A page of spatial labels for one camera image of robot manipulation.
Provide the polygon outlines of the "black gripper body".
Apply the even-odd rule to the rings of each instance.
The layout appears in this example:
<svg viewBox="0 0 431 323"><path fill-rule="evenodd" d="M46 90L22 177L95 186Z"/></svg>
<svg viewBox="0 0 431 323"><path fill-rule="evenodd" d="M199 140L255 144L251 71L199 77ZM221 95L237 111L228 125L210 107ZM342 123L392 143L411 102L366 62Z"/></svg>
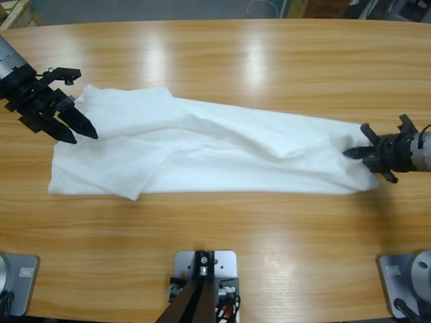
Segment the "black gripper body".
<svg viewBox="0 0 431 323"><path fill-rule="evenodd" d="M414 170L411 161L411 140L415 136L412 123L402 123L398 134L378 136L369 124L362 124L360 130L369 139L373 147L373 156L362 159L362 163L372 172L381 174L392 184L398 182L393 172L410 172Z"/></svg>
<svg viewBox="0 0 431 323"><path fill-rule="evenodd" d="M54 81L73 84L73 70L57 67L39 75L32 67L14 67L1 78L1 98L7 100L6 109L18 112L19 121L32 130L46 132L47 122L56 119L59 103L71 100L61 90L52 90Z"/></svg>

